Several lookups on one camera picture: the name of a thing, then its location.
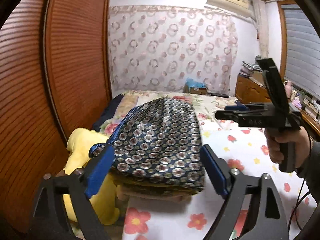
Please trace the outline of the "right forearm grey sleeve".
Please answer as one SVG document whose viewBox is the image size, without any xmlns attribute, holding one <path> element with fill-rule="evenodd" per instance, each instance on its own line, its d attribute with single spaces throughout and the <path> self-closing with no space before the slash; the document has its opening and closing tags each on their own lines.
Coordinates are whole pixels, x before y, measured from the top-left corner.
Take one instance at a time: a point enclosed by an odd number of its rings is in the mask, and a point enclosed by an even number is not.
<svg viewBox="0 0 320 240">
<path fill-rule="evenodd" d="M 305 178 L 306 184 L 314 200 L 319 204 L 319 142 L 314 141 L 310 158 L 306 158 L 303 165 L 297 169 L 297 176 Z"/>
</svg>

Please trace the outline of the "person's right hand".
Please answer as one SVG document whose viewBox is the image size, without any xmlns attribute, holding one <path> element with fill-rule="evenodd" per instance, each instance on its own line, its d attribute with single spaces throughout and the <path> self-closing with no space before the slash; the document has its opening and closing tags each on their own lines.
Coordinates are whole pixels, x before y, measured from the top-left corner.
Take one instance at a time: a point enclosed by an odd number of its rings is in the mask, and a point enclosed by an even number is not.
<svg viewBox="0 0 320 240">
<path fill-rule="evenodd" d="M 264 134 L 270 159 L 276 164 L 293 164 L 295 161 L 295 168 L 300 168 L 308 159 L 313 147 L 313 139 L 303 126 L 296 131 L 283 132 L 267 128 Z"/>
</svg>

